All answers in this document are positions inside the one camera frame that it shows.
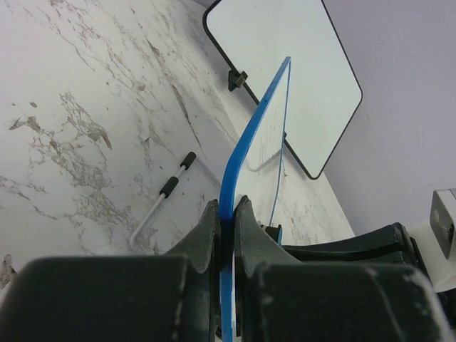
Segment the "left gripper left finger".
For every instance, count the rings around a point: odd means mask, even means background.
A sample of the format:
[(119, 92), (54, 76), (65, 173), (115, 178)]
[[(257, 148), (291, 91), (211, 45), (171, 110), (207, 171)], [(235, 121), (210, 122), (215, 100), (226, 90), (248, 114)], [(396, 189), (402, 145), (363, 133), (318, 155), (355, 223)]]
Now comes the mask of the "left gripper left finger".
[(1, 305), (3, 341), (213, 341), (218, 203), (160, 256), (29, 262)]

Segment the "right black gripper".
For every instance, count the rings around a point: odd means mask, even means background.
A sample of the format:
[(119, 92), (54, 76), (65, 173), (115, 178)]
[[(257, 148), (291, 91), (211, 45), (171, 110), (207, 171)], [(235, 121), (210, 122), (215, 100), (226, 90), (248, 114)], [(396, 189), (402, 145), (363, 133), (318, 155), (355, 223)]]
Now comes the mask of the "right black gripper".
[(262, 224), (260, 227), (285, 252), (301, 262), (404, 264), (430, 278), (416, 239), (398, 222), (360, 236), (312, 245), (284, 245), (281, 225)]

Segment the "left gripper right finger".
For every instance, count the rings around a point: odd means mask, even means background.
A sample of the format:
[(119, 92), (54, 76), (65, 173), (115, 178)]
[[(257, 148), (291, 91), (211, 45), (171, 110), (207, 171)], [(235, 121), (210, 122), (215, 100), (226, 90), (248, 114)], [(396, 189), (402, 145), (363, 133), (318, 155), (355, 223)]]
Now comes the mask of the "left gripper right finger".
[(430, 280), (404, 264), (301, 262), (235, 212), (244, 341), (453, 341)]

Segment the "small blue-framed whiteboard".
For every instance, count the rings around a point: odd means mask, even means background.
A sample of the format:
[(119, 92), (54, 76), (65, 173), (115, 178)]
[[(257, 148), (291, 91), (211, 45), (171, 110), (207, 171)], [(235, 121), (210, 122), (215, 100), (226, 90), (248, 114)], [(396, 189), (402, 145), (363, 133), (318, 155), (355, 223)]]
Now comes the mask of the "small blue-framed whiteboard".
[(219, 196), (219, 293), (223, 341), (233, 341), (235, 337), (234, 212), (246, 195), (261, 224), (270, 225), (273, 220), (281, 179), (290, 71), (291, 57), (287, 56), (256, 107), (224, 171)]

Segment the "large whiteboard left foot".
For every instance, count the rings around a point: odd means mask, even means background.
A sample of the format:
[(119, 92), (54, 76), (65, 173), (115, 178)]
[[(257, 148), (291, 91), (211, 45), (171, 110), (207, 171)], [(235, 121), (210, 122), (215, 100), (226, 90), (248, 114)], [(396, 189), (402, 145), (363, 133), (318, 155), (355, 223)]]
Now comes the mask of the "large whiteboard left foot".
[(241, 73), (235, 71), (235, 70), (230, 70), (228, 73), (228, 90), (230, 92), (233, 92), (237, 88), (241, 88), (248, 75), (242, 71)]

